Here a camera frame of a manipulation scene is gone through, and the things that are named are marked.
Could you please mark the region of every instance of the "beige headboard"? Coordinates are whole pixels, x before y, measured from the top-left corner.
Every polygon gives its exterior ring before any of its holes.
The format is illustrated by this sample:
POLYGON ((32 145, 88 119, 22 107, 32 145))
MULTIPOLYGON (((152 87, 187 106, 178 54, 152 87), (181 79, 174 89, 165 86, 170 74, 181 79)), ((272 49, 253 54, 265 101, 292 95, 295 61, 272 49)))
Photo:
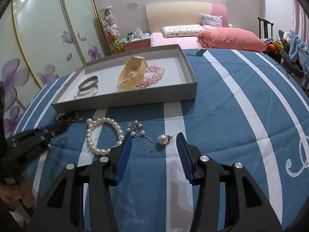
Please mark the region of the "beige headboard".
POLYGON ((162 32, 165 26, 201 24, 200 13, 227 17, 224 5, 208 2, 165 2, 146 5, 146 12, 150 32, 162 32))

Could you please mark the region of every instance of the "gray box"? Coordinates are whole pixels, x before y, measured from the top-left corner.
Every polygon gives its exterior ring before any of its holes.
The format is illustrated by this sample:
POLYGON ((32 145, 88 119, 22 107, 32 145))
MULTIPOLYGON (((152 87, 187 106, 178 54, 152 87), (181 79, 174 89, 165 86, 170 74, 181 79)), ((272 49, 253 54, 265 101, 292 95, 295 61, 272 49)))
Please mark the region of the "gray box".
POLYGON ((88 63, 86 67, 77 70, 64 85, 53 100, 52 106, 58 113, 64 113, 140 104, 177 102, 195 100, 196 91, 197 81, 184 52, 179 45, 167 45, 123 52, 88 63), (143 89, 117 91, 117 84, 114 84, 115 80, 118 79, 125 62, 133 55, 145 57, 148 65, 155 63, 162 65, 164 68, 170 66, 169 69, 166 68, 166 73, 161 80, 166 79, 162 82, 165 85, 160 86, 158 82, 143 89), (74 95, 78 92, 78 85, 94 75, 99 78, 98 94, 93 97, 74 100, 74 95))

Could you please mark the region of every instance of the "silver screw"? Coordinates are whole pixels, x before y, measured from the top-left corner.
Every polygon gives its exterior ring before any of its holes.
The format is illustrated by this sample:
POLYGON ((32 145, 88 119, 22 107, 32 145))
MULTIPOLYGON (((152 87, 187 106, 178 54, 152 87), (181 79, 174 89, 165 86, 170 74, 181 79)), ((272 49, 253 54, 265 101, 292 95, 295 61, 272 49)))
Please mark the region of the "silver screw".
POLYGON ((68 170, 71 170, 71 169, 74 168, 74 164, 70 163, 70 164, 66 165, 65 168, 68 169, 68 170))
POLYGON ((106 156, 103 156, 103 157, 100 158, 100 162, 102 162, 102 163, 108 162, 108 160, 109 160, 109 158, 106 157, 106 156))
POLYGON ((207 161, 209 161, 209 157, 206 156, 206 155, 202 155, 202 156, 200 157, 200 160, 203 161, 203 162, 207 162, 207 161))
POLYGON ((235 162, 235 163, 234 163, 234 166, 235 166, 236 168, 238 168, 238 169, 243 168, 243 164, 241 164, 240 162, 235 162))

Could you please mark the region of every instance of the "pink bedsheet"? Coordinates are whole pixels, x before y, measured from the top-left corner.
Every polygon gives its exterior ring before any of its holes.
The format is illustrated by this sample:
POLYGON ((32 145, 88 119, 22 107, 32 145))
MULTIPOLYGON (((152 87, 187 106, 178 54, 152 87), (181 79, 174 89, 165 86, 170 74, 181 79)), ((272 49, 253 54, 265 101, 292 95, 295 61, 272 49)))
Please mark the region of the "pink bedsheet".
POLYGON ((164 38, 160 32, 154 32, 150 36, 151 47, 171 44, 179 44, 182 49, 203 49, 196 36, 164 38))

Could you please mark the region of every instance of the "curtain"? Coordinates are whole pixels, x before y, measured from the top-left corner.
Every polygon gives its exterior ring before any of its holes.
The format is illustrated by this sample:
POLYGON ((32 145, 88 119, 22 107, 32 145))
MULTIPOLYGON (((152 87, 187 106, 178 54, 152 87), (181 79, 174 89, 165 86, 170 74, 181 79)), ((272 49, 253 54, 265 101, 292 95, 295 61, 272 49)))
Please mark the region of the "curtain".
POLYGON ((309 18, 298 0, 293 0, 294 32, 309 44, 309 18))

